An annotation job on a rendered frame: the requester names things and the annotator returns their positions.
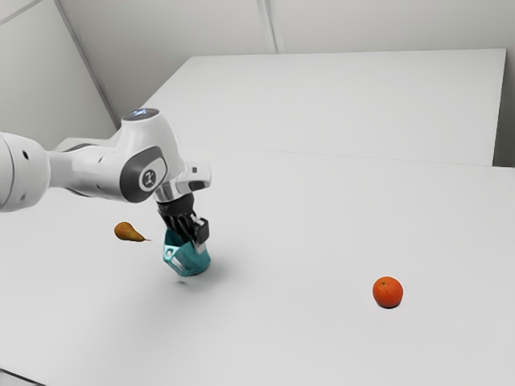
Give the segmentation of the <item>teal faceted mug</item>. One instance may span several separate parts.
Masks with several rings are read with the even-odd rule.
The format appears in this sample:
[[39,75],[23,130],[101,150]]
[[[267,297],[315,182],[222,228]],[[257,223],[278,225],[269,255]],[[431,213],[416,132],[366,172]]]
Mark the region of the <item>teal faceted mug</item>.
[[205,244],[182,242],[174,231],[167,229],[163,261],[181,277],[190,277],[205,272],[210,266],[211,257]]

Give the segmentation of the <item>orange fruit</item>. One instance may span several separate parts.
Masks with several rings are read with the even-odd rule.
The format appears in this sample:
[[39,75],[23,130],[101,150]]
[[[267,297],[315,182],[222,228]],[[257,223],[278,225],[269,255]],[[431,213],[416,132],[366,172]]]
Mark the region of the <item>orange fruit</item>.
[[373,298],[383,308],[391,309],[400,305],[404,290],[394,277],[380,277],[373,284]]

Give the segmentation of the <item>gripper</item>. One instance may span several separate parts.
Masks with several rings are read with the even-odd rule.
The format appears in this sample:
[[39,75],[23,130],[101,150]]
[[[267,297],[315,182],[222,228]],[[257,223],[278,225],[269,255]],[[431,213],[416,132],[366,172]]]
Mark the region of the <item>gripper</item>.
[[194,202],[194,195],[186,194],[170,202],[158,203],[158,212],[172,234],[173,244],[192,241],[196,252],[201,254],[206,249],[210,229],[207,219],[196,216]]

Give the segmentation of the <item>brown pear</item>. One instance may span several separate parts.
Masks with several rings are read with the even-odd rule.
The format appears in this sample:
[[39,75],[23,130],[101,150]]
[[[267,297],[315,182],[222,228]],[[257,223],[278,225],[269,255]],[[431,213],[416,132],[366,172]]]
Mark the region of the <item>brown pear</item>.
[[140,234],[133,227],[133,225],[131,223],[128,223],[128,222],[118,223],[114,227],[113,232],[119,240],[133,241],[133,242],[150,241],[150,239],[145,238],[142,234]]

